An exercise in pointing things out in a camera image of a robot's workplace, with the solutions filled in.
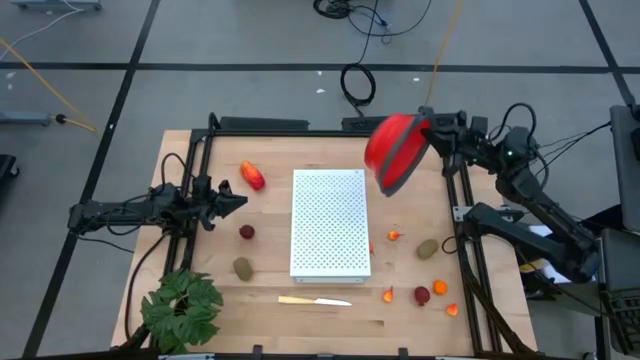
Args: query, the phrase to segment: orange tomato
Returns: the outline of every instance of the orange tomato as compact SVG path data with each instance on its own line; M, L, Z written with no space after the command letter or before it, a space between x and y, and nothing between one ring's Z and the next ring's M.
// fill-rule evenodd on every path
M382 294L382 301L390 303L393 301L393 286Z
M447 306L447 315L457 316L458 315L458 305L451 304Z
M433 292L437 295L444 295L448 290L447 283L442 280L436 280L433 282Z
M240 165L240 173L253 190L260 190L264 187L264 177L258 169L248 161L243 161Z
M400 234L398 234L398 232L396 231L389 231L389 233L387 234L387 239L391 241L396 241L398 240L399 237L400 237Z

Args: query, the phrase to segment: white pegboard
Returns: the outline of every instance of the white pegboard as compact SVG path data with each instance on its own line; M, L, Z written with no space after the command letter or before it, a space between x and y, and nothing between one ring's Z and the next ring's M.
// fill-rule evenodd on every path
M371 275L364 170L294 170L290 273L299 283Z

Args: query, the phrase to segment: black cable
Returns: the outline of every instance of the black cable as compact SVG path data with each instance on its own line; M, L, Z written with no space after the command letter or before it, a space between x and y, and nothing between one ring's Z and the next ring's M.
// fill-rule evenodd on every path
M380 14L377 11L374 11L372 8L368 7L368 6L364 6L364 5L357 5L357 6L352 6L350 7L351 12L360 14L362 16L366 16L368 18L373 17L378 17L378 20L376 21L375 19L373 20L377 25L382 26L383 28L387 28L387 26L389 26L389 24L380 16ZM361 11L356 11L357 9L367 9L369 11L371 11L372 15L369 15L367 13L361 12Z
M444 241L442 242L442 245L440 245L440 249L442 249L443 253L451 255L451 254L455 254L456 251L458 251L457 248L452 250L452 251L447 251L447 250L444 249L444 245L447 243L447 241L449 241L451 239L455 239L455 238L456 238L455 236L449 236L448 238L444 239Z
M369 31L368 32L364 32L362 29L360 29L356 24L353 23L353 20L351 19L351 13L349 13L349 15L347 16L347 19L349 19L349 22L351 23L351 26L353 26L354 29L358 30L358 32L360 32L363 35L367 35L367 36L373 36L373 37L393 37L393 36L399 36L399 35L403 35L408 33L409 31L415 29L416 27L418 27L418 25L420 25L420 23L422 23L422 20L424 20L424 18L427 16L427 13L429 12L429 8L431 8L431 2L433 0L429 0L429 3L427 4L427 7L424 9L424 12L422 13L422 16L420 17L420 19L418 19L418 21L413 24L413 26L411 26L410 28L403 30L403 31L399 31L397 33L392 33L392 32L388 32L385 34L372 34L371 33L371 27L369 27ZM363 7L363 8L367 8L366 6L356 6L354 8L358 8L358 7ZM380 15L375 11L375 9L373 9L373 14L372 16L377 15L378 18L380 20L382 20L382 18L380 17Z
M129 289L127 289L127 302L124 308L124 335L127 337L127 340L131 339L131 334L129 333L129 317L130 317L131 297L133 296L133 284L136 280L136 275L138 275L138 271L140 271L140 267L142 267L142 263L144 263L147 257L153 252L153 250L155 250L158 247L158 245L160 245L162 240L164 240L166 237L167 235L162 234L160 239L158 239L158 241L156 241L155 244L153 244L149 248L149 250L147 250L147 252L144 253L144 255L142 255L142 258L140 258L140 261L138 261L138 264L136 264L136 267L133 269L133 273L131 273L131 279L129 280Z
M373 6L374 13L377 8L378 8L378 0L376 0L375 5ZM371 33L371 29L373 28L373 23L374 23L374 17L372 16L371 23L369 24L369 33ZM371 35L370 34L367 35L367 40L364 44L364 50L362 51L362 55L360 55L360 60L358 60L355 63L345 65L345 67L342 69L342 72L340 73L340 87L342 88L342 92L344 93L344 96L347 98L347 101L349 101L349 104L353 106L353 108L356 110L356 112L360 117L363 117L364 114L362 113L362 111L360 111L359 107L367 106L371 104L371 101L373 101L373 98L376 96L376 79L373 77L373 74L371 74L371 72L367 68L365 68L363 65L360 64L364 59L364 55L367 53L367 48L369 47L370 38L371 38ZM364 75L367 77L367 79L369 80L369 84L371 85L371 92L369 93L369 96L367 96L366 99L358 99L355 96L351 95L351 93L347 90L347 86L344 83L344 78L347 75L347 72L353 68L362 71Z
M123 231L123 232L117 232L117 231L113 230L113 227L111 225L111 215L113 215L114 212L120 211L120 210L122 210L122 214L125 214L126 212L130 212L130 213L134 213L134 214L140 215L140 223L138 223L137 225L134 225L133 228L131 228L129 230L126 230L126 231ZM125 236L125 235L129 235L132 232L140 229L142 227L142 225L144 225L145 219L146 218L145 218L144 214L142 214L142 213L140 213L138 211L135 211L135 210L132 210L132 209L128 209L126 207L117 207L117 208L109 211L109 213L107 215L107 222L105 224L105 227L107 228L107 231L109 233L111 233L112 235Z
M585 134L584 134L584 135L582 135L581 137L579 137L579 138L577 138L577 139L575 139L575 140L573 140L573 141L569 142L569 144L568 144L568 145L565 145L566 147L565 147L565 148L564 148L564 149L563 149L563 150L562 150L558 155L556 155L553 159L551 159L551 161L549 161L549 164L548 164L548 165L551 165L551 164L552 164L554 161L556 161L556 159L558 159L562 154L564 154L564 153L565 153L565 152L567 152L569 149L571 149L575 144L577 144L578 142L580 142L580 140L582 140L582 139L586 138L587 136L589 136L589 135L591 135L591 134L595 133L596 131L598 131L598 130L600 130L600 129L604 129L605 127L607 127L607 126L609 126L609 125L611 125L611 122L608 122L608 123L606 123L606 124L602 124L602 125L600 125L600 126L596 127L595 129L593 129L593 130L591 130L591 131L588 131L587 133L585 133ZM538 176L538 174L539 174L541 171L542 171L542 169L541 169L541 170L539 170L539 171L536 173L536 175L535 175L535 176Z
M329 19L344 19L349 16L351 9L348 5L348 0L334 0L329 1L329 5L325 8L325 10L320 9L320 3L322 0L314 0L313 1L313 9L320 14Z
M167 164L167 159L169 159L170 157L175 157L176 159L178 159L178 161L180 162L182 167L185 170L187 170L187 165L184 163L184 160L182 160L180 155L178 155L176 153L168 153L167 155L165 155L162 158L162 162L160 163L160 181L162 182L162 184L160 185L160 190L155 191L156 193L162 193L162 191L164 191L165 185L167 184L164 167ZM195 179L195 176L193 174L189 174L189 176L191 176L191 178Z
M127 249L127 248L120 247L120 246L118 246L118 245L116 245L116 244L114 244L114 243L108 242L108 241L106 241L106 240L90 239L90 238L86 238L86 237L82 237L82 236L78 236L77 238L78 238L78 240L82 240L82 241L97 242L97 243L101 243L101 244L109 245L109 246L112 246L112 247L114 247L114 248L116 248L116 249L118 249L118 250L122 250L122 251L124 251L124 252L128 252L128 253L133 254L133 251L132 251L132 250L129 250L129 249Z
M540 193L544 189L544 187L547 186L547 181L549 180L549 164L547 163L547 160L542 155L540 155L540 151L538 151L538 149L534 149L533 151L536 153L536 156L542 163L542 169L540 169L540 171L544 170L544 178L542 179L542 184L540 184L540 190L538 190L538 193Z
M489 131L489 133L487 134L487 137L488 137L489 139L491 139L491 138L493 137L493 132L494 132L494 131L496 131L496 130L498 130L498 128L499 128L499 127L500 127L500 125L495 126L493 129L491 129L491 131ZM505 127L506 127L509 131L511 131L511 126L509 126L509 125L505 125Z
M574 138L577 138L577 137L578 137L578 136L580 136L580 135L584 135L584 134L586 134L587 132L588 132L588 131L583 131L583 132L581 132L581 133L573 134L573 135L571 135L571 136L567 136L567 137L565 137L565 138L562 138L562 139L556 140L556 141L552 142L551 144L541 145L540 147L538 147L538 149L544 149L544 148L546 148L546 147L553 146L553 145L558 144L558 143L561 143L561 142L563 142L563 141L574 140Z
M500 137L500 135L502 134L502 130L504 130L505 126L507 125L507 119L509 119L509 114L511 114L511 111L513 111L513 109L517 107L524 107L527 110L529 110L529 113L531 114L531 129L529 130L529 136L527 136L527 145L529 145L529 147L531 148L530 146L531 138L533 137L533 133L536 131L536 126L538 125L538 121L536 117L536 112L533 110L533 107L531 107L531 105L527 103L515 103L509 106L509 108L507 109L507 112L505 112L504 116L502 117L500 130L498 130L498 133L496 134L496 136L489 138L489 142L493 142L495 139Z

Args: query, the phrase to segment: red bowl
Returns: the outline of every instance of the red bowl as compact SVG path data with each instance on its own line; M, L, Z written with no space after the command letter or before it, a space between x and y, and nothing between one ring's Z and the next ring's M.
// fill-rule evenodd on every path
M369 138L364 162L386 196L402 187L427 152L429 144L420 131L429 126L429 120L420 115L394 114Z

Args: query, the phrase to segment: bell pepper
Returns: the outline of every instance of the bell pepper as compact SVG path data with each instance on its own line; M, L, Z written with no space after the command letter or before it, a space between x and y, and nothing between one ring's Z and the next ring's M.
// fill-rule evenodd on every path
M258 169L248 161L243 161L240 165L240 173L242 178L246 181L255 191L258 191L264 187L264 177Z

